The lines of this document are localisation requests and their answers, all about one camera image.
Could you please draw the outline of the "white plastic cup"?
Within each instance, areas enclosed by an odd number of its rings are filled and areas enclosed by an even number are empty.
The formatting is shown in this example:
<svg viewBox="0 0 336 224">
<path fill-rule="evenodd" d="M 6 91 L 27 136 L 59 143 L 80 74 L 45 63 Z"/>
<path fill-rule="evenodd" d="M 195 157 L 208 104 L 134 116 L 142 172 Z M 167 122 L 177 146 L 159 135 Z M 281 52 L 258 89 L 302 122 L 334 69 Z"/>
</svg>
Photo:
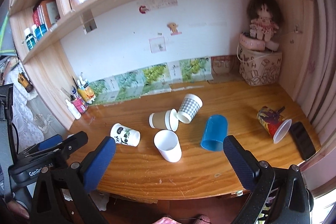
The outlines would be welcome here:
<svg viewBox="0 0 336 224">
<path fill-rule="evenodd" d="M 168 162 L 178 162 L 182 157 L 182 150 L 178 136 L 170 130 L 161 130 L 154 136 L 154 145 L 161 156 Z"/>
</svg>

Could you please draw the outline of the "blue plastic cup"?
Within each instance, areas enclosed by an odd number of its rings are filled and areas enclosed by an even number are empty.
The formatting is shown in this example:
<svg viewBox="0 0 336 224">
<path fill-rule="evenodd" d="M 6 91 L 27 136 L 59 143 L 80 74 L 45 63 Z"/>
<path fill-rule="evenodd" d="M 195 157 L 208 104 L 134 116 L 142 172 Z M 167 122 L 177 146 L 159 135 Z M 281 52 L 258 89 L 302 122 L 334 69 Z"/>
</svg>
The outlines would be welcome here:
<svg viewBox="0 0 336 224">
<path fill-rule="evenodd" d="M 212 115 L 206 122 L 201 140 L 201 147 L 208 151 L 223 150 L 223 141 L 228 133 L 228 121 L 222 115 Z"/>
</svg>

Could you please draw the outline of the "red yellow printed cup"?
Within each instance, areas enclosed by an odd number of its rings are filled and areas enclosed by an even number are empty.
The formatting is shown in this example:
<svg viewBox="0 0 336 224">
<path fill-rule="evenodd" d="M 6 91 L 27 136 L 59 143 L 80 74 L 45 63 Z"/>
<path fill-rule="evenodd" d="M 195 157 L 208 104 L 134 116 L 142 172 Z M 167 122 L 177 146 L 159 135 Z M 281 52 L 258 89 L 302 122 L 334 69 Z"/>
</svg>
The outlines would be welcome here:
<svg viewBox="0 0 336 224">
<path fill-rule="evenodd" d="M 258 121 L 272 137 L 274 144 L 279 143 L 285 137 L 292 124 L 291 119 L 286 119 L 282 116 L 284 110 L 285 106 L 278 110 L 272 110 L 264 106 L 257 114 Z"/>
</svg>

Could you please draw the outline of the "grey checkered paper cup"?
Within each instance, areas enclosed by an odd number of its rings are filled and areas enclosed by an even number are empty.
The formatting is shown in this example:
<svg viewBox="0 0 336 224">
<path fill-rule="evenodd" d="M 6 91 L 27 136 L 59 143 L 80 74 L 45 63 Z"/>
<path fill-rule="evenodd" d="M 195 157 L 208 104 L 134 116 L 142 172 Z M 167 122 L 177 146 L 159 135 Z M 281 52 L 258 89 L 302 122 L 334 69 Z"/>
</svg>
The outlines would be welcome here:
<svg viewBox="0 0 336 224">
<path fill-rule="evenodd" d="M 198 96 L 186 94 L 177 112 L 178 120 L 185 124 L 191 123 L 202 106 L 203 101 Z"/>
</svg>

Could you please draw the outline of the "brown sleeve paper cup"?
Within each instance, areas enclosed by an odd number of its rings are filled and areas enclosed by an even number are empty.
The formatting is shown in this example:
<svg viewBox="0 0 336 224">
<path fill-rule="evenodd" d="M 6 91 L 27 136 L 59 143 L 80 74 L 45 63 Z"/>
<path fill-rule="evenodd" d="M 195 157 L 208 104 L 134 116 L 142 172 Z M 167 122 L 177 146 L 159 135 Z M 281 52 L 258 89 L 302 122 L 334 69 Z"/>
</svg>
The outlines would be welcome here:
<svg viewBox="0 0 336 224">
<path fill-rule="evenodd" d="M 149 116 L 151 128 L 170 130 L 176 132 L 179 126 L 177 111 L 175 109 L 152 113 Z"/>
</svg>

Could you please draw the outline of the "white lace cloth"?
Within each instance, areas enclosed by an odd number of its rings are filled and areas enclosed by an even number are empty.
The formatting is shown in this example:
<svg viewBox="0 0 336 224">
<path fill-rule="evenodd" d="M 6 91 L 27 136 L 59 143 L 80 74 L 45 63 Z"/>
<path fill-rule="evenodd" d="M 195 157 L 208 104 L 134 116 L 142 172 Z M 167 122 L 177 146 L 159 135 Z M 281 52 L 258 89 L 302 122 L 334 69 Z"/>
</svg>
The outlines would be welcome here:
<svg viewBox="0 0 336 224">
<path fill-rule="evenodd" d="M 23 68 L 18 64 L 5 78 L 13 84 L 13 124 L 18 131 L 19 151 L 40 143 L 54 135 L 67 136 L 67 130 L 54 117 L 37 91 L 27 92 L 18 81 Z"/>
</svg>

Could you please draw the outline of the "small white glue bottle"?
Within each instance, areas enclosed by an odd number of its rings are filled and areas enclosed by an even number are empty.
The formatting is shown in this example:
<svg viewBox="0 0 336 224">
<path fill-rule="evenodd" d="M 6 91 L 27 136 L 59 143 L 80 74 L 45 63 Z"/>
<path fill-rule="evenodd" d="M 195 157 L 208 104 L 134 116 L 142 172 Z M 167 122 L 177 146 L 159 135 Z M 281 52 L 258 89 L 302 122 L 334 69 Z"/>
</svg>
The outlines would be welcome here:
<svg viewBox="0 0 336 224">
<path fill-rule="evenodd" d="M 72 102 L 70 102 L 68 99 L 65 100 L 66 105 L 68 107 L 68 110 L 70 113 L 74 116 L 76 120 L 79 120 L 81 118 L 80 112 L 77 110 L 77 108 L 74 106 Z"/>
</svg>

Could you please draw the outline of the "pink pen holder can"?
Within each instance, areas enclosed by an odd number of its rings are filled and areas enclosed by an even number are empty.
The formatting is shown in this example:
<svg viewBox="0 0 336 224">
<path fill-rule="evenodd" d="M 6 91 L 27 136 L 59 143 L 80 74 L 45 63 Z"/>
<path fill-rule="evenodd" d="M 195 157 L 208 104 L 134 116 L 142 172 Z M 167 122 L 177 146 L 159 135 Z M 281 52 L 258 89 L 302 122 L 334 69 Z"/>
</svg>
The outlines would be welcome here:
<svg viewBox="0 0 336 224">
<path fill-rule="evenodd" d="M 80 114 L 84 114 L 88 109 L 85 102 L 79 97 L 76 97 L 74 95 L 71 95 L 71 103 L 75 106 L 75 108 Z"/>
</svg>

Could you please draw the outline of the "black smartphone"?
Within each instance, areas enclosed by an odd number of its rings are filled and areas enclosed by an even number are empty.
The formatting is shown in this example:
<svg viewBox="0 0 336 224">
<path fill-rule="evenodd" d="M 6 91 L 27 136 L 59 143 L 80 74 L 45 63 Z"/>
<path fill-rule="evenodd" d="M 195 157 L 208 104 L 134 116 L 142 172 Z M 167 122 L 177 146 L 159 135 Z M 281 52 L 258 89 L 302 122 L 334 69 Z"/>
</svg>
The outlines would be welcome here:
<svg viewBox="0 0 336 224">
<path fill-rule="evenodd" d="M 295 145 L 304 161 L 309 160 L 315 153 L 315 147 L 302 122 L 295 122 L 289 129 Z"/>
</svg>

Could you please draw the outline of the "pink clothing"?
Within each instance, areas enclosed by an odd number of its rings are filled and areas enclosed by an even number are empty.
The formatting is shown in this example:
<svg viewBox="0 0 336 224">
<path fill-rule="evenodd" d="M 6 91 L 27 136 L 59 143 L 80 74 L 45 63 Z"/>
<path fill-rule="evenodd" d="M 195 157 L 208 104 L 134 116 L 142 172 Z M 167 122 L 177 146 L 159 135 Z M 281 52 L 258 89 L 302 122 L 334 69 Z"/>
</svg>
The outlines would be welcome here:
<svg viewBox="0 0 336 224">
<path fill-rule="evenodd" d="M 189 218 L 180 218 L 180 219 L 173 219 L 170 215 L 164 215 L 159 220 L 155 221 L 154 224 L 177 224 L 183 223 L 184 221 L 191 221 L 193 224 L 211 224 L 211 220 L 206 215 L 196 215 L 194 217 Z"/>
</svg>

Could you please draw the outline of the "blue jar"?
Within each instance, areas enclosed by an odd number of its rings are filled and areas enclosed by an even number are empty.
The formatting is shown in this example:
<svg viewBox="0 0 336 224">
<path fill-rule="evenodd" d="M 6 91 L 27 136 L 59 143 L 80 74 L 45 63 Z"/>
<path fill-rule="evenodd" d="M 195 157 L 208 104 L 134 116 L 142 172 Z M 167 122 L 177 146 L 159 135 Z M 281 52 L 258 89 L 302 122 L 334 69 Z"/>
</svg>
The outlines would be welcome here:
<svg viewBox="0 0 336 224">
<path fill-rule="evenodd" d="M 48 29 L 46 28 L 45 24 L 41 24 L 40 26 L 37 26 L 34 31 L 35 37 L 37 38 L 37 40 L 40 40 L 47 31 Z"/>
</svg>

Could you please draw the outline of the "green leaf calendar strip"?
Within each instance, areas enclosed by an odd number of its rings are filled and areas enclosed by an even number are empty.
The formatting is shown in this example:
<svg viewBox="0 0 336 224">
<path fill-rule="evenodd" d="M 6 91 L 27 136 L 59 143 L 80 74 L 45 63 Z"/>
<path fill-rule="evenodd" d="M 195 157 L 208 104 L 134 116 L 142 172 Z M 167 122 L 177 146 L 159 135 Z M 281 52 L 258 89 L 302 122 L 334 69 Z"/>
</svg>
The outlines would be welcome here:
<svg viewBox="0 0 336 224">
<path fill-rule="evenodd" d="M 200 57 L 161 63 L 90 83 L 94 105 L 129 101 L 171 91 L 172 84 L 212 80 L 211 58 Z"/>
</svg>

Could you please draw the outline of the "pink round box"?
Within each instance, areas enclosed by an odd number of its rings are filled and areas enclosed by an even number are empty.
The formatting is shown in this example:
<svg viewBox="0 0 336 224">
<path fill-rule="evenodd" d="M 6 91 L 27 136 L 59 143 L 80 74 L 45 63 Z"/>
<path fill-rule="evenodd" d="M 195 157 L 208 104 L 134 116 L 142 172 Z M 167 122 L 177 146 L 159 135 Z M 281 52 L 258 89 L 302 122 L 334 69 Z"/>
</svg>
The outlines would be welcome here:
<svg viewBox="0 0 336 224">
<path fill-rule="evenodd" d="M 246 49 L 250 51 L 264 51 L 265 42 L 263 40 L 258 40 L 249 37 L 248 34 L 242 33 L 239 37 L 239 43 Z"/>
</svg>

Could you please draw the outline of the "brown haired rag doll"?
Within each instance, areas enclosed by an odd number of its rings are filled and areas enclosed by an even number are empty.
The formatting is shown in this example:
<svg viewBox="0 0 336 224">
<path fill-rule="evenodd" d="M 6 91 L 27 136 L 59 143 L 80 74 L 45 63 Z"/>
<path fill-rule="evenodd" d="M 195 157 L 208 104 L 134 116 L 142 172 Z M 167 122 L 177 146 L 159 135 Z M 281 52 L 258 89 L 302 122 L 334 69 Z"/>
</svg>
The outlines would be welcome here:
<svg viewBox="0 0 336 224">
<path fill-rule="evenodd" d="M 250 0 L 247 15 L 250 38 L 263 42 L 264 48 L 270 51 L 277 51 L 279 43 L 272 39 L 284 23 L 284 17 L 276 0 Z"/>
</svg>

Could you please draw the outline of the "yellow hanging keychain toy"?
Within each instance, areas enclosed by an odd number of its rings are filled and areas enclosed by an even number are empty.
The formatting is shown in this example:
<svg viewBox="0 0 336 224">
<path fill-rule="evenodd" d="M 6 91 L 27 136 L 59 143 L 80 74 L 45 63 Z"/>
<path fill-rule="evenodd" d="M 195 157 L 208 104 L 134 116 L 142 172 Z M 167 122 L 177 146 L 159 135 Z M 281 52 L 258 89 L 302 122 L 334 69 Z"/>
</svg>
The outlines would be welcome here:
<svg viewBox="0 0 336 224">
<path fill-rule="evenodd" d="M 33 85 L 30 83 L 30 81 L 27 79 L 26 75 L 23 72 L 19 72 L 18 82 L 24 87 L 26 92 L 30 93 L 33 91 Z"/>
</svg>

